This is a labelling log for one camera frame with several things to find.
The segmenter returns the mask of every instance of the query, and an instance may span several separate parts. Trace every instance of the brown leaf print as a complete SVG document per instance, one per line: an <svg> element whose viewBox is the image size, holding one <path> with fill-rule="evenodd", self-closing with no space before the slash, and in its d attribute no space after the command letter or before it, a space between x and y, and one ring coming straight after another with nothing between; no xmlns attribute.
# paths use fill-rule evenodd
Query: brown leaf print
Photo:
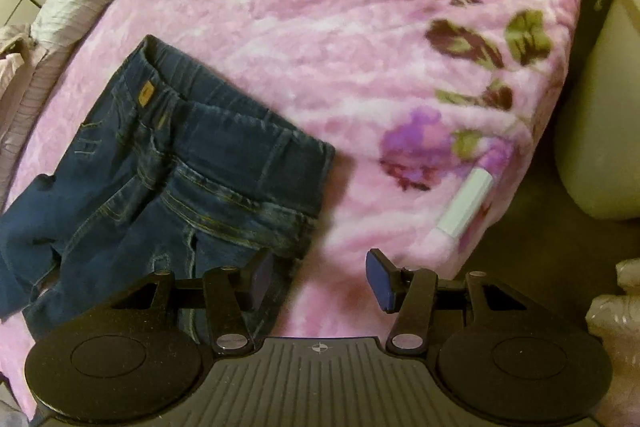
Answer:
<svg viewBox="0 0 640 427"><path fill-rule="evenodd" d="M424 182L416 182L408 179L406 175L407 168L401 165L397 165L395 163L389 163L384 160L380 160L380 166L382 166L383 170L389 176L392 176L396 179L398 186L402 188L402 191L405 192L408 188L416 188L422 192L426 192L427 190L431 190L431 187ZM423 176L425 179L428 179L429 169L422 169Z"/></svg>
<svg viewBox="0 0 640 427"><path fill-rule="evenodd" d="M481 105L508 111L513 107L513 89L500 80L494 80L480 96Z"/></svg>
<svg viewBox="0 0 640 427"><path fill-rule="evenodd" d="M452 6L460 6L466 7L469 4L482 4L481 0L451 0L450 3Z"/></svg>
<svg viewBox="0 0 640 427"><path fill-rule="evenodd" d="M498 47L469 28L457 26L446 19L436 19L424 36L443 55L471 60L487 70L504 68Z"/></svg>

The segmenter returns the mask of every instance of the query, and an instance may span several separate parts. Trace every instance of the white plastic container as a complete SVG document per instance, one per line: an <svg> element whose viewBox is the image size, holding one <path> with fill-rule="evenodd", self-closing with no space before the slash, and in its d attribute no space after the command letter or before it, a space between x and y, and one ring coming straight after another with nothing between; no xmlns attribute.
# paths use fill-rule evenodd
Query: white plastic container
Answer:
<svg viewBox="0 0 640 427"><path fill-rule="evenodd" d="M564 187L598 219L640 216L640 0L613 0L562 108L555 156Z"/></svg>

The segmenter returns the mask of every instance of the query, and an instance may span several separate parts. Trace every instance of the denim jeans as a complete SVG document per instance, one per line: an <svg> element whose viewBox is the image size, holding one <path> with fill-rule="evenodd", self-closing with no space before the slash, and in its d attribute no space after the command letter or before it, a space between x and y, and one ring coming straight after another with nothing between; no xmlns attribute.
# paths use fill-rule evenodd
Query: denim jeans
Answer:
<svg viewBox="0 0 640 427"><path fill-rule="evenodd" d="M254 336L268 333L309 247L333 156L331 145L147 36L55 174L36 177L0 217L0 318L24 309L38 339L149 272L201 277L268 247L271 286L245 315ZM205 336L188 316L181 326Z"/></svg>

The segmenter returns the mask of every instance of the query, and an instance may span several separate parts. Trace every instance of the bed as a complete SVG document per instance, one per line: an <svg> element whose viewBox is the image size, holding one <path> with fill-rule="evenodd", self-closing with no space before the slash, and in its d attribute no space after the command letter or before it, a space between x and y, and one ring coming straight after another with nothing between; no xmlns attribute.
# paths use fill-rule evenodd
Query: bed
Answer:
<svg viewBox="0 0 640 427"><path fill-rule="evenodd" d="M579 3L114 0L60 76L8 202L54 171L111 74L153 34L337 149L274 334L384 338L392 317L368 289L367 250L457 273L527 170ZM0 328L0 367L32 414L22 365L33 341L20 315Z"/></svg>

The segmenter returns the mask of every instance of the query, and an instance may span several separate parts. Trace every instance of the pink cloth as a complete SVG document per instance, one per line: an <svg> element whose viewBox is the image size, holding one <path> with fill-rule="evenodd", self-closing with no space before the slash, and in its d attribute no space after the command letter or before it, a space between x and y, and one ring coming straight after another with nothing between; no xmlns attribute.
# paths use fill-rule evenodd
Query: pink cloth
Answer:
<svg viewBox="0 0 640 427"><path fill-rule="evenodd" d="M384 339L393 317L367 287L367 250L441 277L460 269L526 172L566 75L578 5L115 0L62 76L10 199L53 172L108 78L154 34L338 150L315 244L274 333ZM435 226L476 165L496 184L458 243Z"/></svg>
<svg viewBox="0 0 640 427"><path fill-rule="evenodd" d="M36 402L24 379L24 360L33 344L22 314L0 324L0 371L9 379L18 405L29 418L35 413Z"/></svg>

